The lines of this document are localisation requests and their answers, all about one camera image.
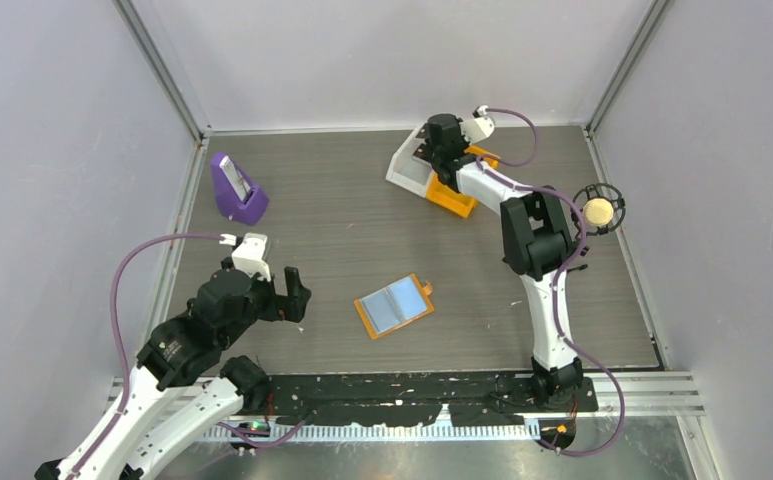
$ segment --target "gray floor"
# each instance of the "gray floor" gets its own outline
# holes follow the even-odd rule
[[[578,418],[571,450],[600,445],[615,419]],[[609,449],[588,458],[558,457],[528,441],[290,443],[243,457],[229,445],[195,443],[160,479],[310,480],[685,480],[695,478],[674,418],[632,417]]]
[[[208,158],[217,151],[229,154],[267,191],[271,204],[256,227],[229,222],[215,207],[207,167],[189,230],[266,233],[278,278],[284,266],[296,266],[313,291],[303,331],[291,323],[260,322],[228,355],[258,358],[269,373],[530,365],[530,313],[521,283],[501,262],[498,217],[479,206],[462,219],[384,180],[389,159],[407,134],[282,134],[210,142]],[[597,181],[580,129],[542,128],[540,135],[534,164],[502,171],[570,194]],[[500,129],[483,146],[515,160],[527,154],[530,143],[525,129]],[[568,282],[575,341],[611,366],[656,364],[617,239],[597,238],[590,246],[590,268]],[[228,254],[210,242],[186,243],[171,312],[184,308]],[[436,311],[369,339],[354,299],[410,273],[433,284]]]

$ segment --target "purple phone stand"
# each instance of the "purple phone stand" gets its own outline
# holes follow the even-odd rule
[[[239,183],[239,190],[234,187],[228,175],[222,169],[221,162],[229,157],[226,153],[218,152],[212,157],[209,168],[212,170],[212,187],[215,190],[215,204],[218,211],[230,220],[235,220],[245,225],[256,225],[256,222],[262,218],[265,209],[268,208],[268,196],[259,185],[253,183],[245,172],[233,161],[229,162],[235,167],[238,176],[234,182]],[[240,198],[241,191],[247,190],[245,198]]]

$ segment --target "orange tray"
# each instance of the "orange tray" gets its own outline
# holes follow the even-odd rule
[[[472,153],[474,155],[483,155],[489,153],[486,150],[478,148],[474,145],[466,148],[465,152]],[[497,160],[487,158],[484,161],[488,163],[490,167],[498,168]],[[456,213],[463,218],[468,218],[468,216],[471,215],[471,211],[474,210],[474,207],[477,206],[476,198],[469,197],[467,195],[463,195],[462,193],[457,193],[451,190],[447,185],[444,185],[439,181],[439,177],[435,173],[433,174],[433,178],[430,179],[430,186],[427,188],[427,195],[425,195],[425,198],[437,205],[444,207],[447,210]]]

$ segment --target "white wall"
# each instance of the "white wall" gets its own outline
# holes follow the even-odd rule
[[[32,478],[100,418],[112,274],[170,231],[193,149],[111,2],[0,1],[0,479]],[[131,352],[161,253],[125,275]]]
[[[481,103],[583,124],[651,4],[148,2],[215,130],[414,127]]]
[[[729,478],[773,478],[773,2],[675,2],[598,134]]]

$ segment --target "metal frame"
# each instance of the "metal frame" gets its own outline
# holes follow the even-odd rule
[[[213,137],[248,137],[253,135],[288,135],[299,133],[355,133],[355,132],[405,132],[418,125],[398,127],[325,127],[325,128],[287,128],[271,130],[213,130]]]
[[[592,119],[586,125],[586,132],[591,137],[601,126],[601,122],[607,115],[607,111],[612,106],[619,94],[622,86],[627,80],[645,47],[648,45],[648,41],[651,39],[654,31],[660,25],[663,15],[665,15],[668,8],[674,3],[674,0],[654,0],[651,3],[651,7],[648,9],[648,13],[645,14],[645,18],[642,20],[642,24],[639,25],[639,29],[636,31],[636,35],[633,37],[630,47],[628,47],[622,62],[619,64],[619,68],[616,69],[616,73],[613,75],[613,79],[610,80],[610,85],[601,97],[601,101],[598,102],[598,108],[595,109],[595,113],[592,114]]]
[[[150,33],[142,20],[132,0],[113,0],[112,3],[118,9],[119,13],[124,19],[124,23],[133,37],[136,39],[136,43],[139,45],[139,49],[148,61],[154,75],[159,80],[162,89],[168,96],[171,103],[174,105],[174,109],[177,114],[183,120],[186,129],[192,135],[195,141],[201,141],[204,138],[204,131],[195,119],[194,114],[189,109],[185,98],[183,97],[181,89],[177,86],[177,82],[171,75],[171,70],[165,64],[165,60],[159,52],[156,44],[151,38]]]
[[[195,204],[195,197],[198,193],[198,184],[203,172],[203,165],[206,161],[206,148],[209,145],[209,139],[203,139],[189,165],[189,173],[186,181],[183,183],[183,190],[180,195],[180,206],[177,209],[177,217],[174,222],[172,232],[185,232],[189,228],[189,221],[192,218],[192,208]],[[165,321],[168,315],[168,306],[171,302],[171,294],[174,292],[174,280],[177,276],[177,266],[180,264],[180,257],[183,254],[184,240],[174,240],[165,251],[165,258],[162,264],[162,272],[156,284],[156,295],[153,300],[150,318],[143,341],[150,338],[150,333],[160,323]]]
[[[597,138],[595,136],[591,136],[586,129],[583,130],[583,137],[586,140],[587,146],[589,147],[589,154],[592,156],[592,163],[595,165],[595,171],[598,173],[598,181],[612,184],[612,179],[610,179],[610,176],[607,173],[607,166],[604,164],[604,160],[598,151]],[[663,364],[667,368],[671,368],[671,351],[664,343],[665,334],[660,327],[659,320],[655,321],[655,314],[649,306],[651,303],[649,301],[650,296],[648,295],[647,289],[643,285],[641,277],[637,273],[637,264],[630,252],[630,245],[628,244],[627,236],[625,235],[625,228],[623,225],[620,226],[618,230],[616,230],[616,238],[619,240],[619,246],[622,250],[622,257],[624,258],[625,265],[627,266],[627,271],[630,275],[630,281],[633,284],[633,291],[636,295],[636,301],[639,303],[639,308],[642,311],[642,318],[645,320],[645,327],[648,329],[648,333],[651,335],[651,341],[655,342],[657,345],[657,351],[663,360]]]
[[[271,435],[264,441],[274,441],[291,430],[288,425],[274,423]],[[382,425],[361,427],[321,427],[305,425],[295,436],[289,438],[289,443],[341,443],[341,442],[424,442],[431,439],[439,441],[484,440],[538,440],[541,436],[538,420],[525,419],[524,425],[502,425],[499,427],[454,427],[449,419],[437,418],[427,426],[389,428]],[[233,441],[230,432],[221,427],[213,427],[198,443],[229,443]]]
[[[199,147],[191,162],[189,175],[184,184],[182,201],[178,210],[177,221],[174,231],[184,231],[188,228],[192,206],[197,193],[198,180],[200,178],[203,162],[205,161],[206,149],[209,139],[214,135],[248,135],[248,134],[271,134],[271,133],[326,133],[337,131],[337,129],[306,129],[305,131],[264,131],[264,132],[213,132],[209,125],[206,128],[201,127],[203,122],[198,122],[188,102],[184,98],[182,85],[178,86],[177,81],[171,74],[170,68],[166,65],[163,55],[160,53],[157,45],[154,44],[151,34],[148,32],[145,22],[139,15],[134,5],[134,0],[113,0],[118,7],[126,24],[135,36],[137,43],[143,54],[146,56],[154,74],[160,80],[163,90],[171,99],[175,109],[182,118],[184,125],[190,134],[200,141]],[[673,4],[673,0],[654,0],[642,21],[630,47],[628,48],[622,62],[619,64],[607,90],[603,94],[592,118],[583,129],[584,137],[589,146],[598,177],[602,182],[609,182],[609,174],[606,165],[601,157],[600,148],[597,140],[597,132],[610,110],[613,102],[617,98],[621,88],[623,88],[628,76],[633,70],[639,58],[642,56],[654,32],[659,26],[668,8]],[[370,131],[372,129],[360,128],[359,131]],[[664,345],[665,335],[661,332],[659,319],[655,318],[654,312],[649,307],[649,295],[647,289],[643,286],[640,276],[637,274],[636,261],[631,255],[630,247],[624,235],[622,228],[618,233],[619,243],[622,248],[622,254],[627,264],[637,301],[642,309],[643,318],[646,326],[651,333],[652,340],[657,345],[659,352],[663,354],[667,367],[671,367],[671,355]],[[182,254],[183,242],[174,242],[171,248],[166,252],[163,271],[157,285],[157,295],[148,326],[150,330],[164,321],[167,315],[168,303],[173,290],[174,279],[177,272],[177,265]],[[593,417],[616,417],[618,416],[618,396],[612,383],[601,373],[588,374],[595,382],[595,391],[598,396],[599,404],[602,409],[592,414],[581,414]],[[640,372],[640,373],[617,373],[616,374],[626,393],[627,414],[631,416],[651,416],[651,417],[675,417],[678,421],[678,427],[683,434],[684,443],[693,464],[695,474],[699,479],[718,479],[721,478],[721,472],[713,456],[713,450],[709,442],[707,431],[708,418],[704,415],[704,407],[698,396],[697,389],[692,381],[692,375],[688,372]],[[116,379],[110,394],[110,402],[117,396],[121,389],[120,379]],[[188,392],[186,396],[171,406],[171,411],[166,412],[160,418],[160,421],[167,418],[175,408],[180,404],[189,401],[194,392]],[[526,416],[526,422],[532,422],[538,417]],[[542,418],[553,418],[553,415],[545,415]],[[246,421],[246,417],[232,417],[232,421]],[[360,432],[344,431],[344,427],[309,427],[307,434],[309,441],[313,438],[359,438]],[[395,435],[394,429],[385,429],[383,432],[369,432],[371,435],[380,437],[390,437]],[[458,433],[444,435],[441,439],[459,439]],[[521,435],[522,432],[487,432],[495,435]],[[208,441],[228,441],[228,437],[221,433],[211,430],[205,436]]]

